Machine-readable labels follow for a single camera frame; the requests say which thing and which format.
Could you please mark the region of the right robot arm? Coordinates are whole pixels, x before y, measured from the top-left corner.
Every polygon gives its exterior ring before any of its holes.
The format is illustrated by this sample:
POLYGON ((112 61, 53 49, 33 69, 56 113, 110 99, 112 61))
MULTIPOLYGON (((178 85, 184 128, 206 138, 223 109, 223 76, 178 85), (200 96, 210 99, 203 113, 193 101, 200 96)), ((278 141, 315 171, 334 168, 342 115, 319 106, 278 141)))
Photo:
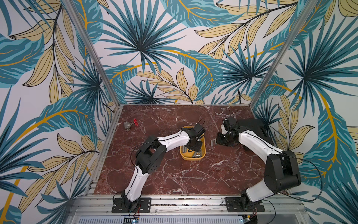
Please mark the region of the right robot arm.
POLYGON ((297 187, 302 182, 296 155, 275 147, 260 119, 224 118, 216 142, 227 147, 242 145, 265 163, 263 179, 241 193, 243 207, 297 187))

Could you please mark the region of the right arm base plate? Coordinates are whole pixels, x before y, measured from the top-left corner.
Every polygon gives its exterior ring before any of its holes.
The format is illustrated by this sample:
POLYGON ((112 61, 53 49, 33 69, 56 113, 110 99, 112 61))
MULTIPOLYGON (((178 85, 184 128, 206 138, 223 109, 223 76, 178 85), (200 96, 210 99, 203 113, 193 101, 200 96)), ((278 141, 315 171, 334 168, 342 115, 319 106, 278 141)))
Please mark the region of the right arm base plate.
POLYGON ((245 197, 226 197, 223 204, 228 212, 265 212, 262 201, 251 202, 245 197))

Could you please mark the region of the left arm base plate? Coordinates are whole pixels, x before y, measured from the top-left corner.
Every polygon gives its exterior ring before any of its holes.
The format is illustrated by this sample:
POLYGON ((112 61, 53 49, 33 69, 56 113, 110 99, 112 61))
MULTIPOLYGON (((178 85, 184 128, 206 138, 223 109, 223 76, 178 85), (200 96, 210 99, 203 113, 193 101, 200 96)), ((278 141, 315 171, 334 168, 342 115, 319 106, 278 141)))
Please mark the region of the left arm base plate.
POLYGON ((114 199, 112 206, 112 213, 124 214, 124 213, 150 213, 152 205, 152 199, 150 197, 140 197, 139 199, 130 202, 128 199, 117 197, 114 199))

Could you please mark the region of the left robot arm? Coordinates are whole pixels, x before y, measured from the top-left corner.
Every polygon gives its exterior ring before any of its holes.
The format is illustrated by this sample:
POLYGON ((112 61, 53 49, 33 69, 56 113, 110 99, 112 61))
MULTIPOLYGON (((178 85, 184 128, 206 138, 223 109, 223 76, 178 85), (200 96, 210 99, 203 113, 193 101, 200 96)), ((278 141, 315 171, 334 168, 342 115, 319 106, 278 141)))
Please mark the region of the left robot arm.
POLYGON ((137 208, 142 189, 148 176, 162 163, 165 154, 178 147, 199 152, 203 146, 204 127, 197 123, 194 127, 183 127, 178 132, 165 137, 149 136, 136 152, 134 173, 121 194, 120 202, 129 211, 137 208))

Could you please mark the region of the yellow plastic storage tray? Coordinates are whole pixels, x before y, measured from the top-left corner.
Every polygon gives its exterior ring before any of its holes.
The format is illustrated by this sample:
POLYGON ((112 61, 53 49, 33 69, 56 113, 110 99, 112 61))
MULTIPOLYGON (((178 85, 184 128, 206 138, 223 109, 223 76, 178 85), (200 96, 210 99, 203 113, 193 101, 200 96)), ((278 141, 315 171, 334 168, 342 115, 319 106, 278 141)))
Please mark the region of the yellow plastic storage tray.
POLYGON ((206 155, 205 129, 197 123, 192 127, 183 127, 179 132, 181 138, 180 154, 186 161, 199 161, 206 155))

